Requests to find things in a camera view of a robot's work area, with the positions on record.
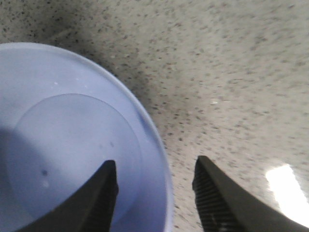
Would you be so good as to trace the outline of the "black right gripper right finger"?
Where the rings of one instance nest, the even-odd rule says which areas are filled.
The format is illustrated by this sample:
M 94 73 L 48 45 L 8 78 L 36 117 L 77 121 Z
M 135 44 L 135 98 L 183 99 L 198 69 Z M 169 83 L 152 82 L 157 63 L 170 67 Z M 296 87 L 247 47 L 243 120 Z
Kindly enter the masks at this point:
M 206 156 L 197 158 L 192 188 L 205 232 L 309 230 L 247 192 Z

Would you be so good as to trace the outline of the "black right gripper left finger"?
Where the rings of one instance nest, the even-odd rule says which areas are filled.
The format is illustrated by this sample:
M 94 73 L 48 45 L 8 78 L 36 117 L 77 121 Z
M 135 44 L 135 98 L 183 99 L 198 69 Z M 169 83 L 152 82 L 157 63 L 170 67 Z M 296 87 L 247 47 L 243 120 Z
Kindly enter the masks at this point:
M 105 161 L 73 195 L 19 232 L 108 232 L 118 195 L 116 164 Z

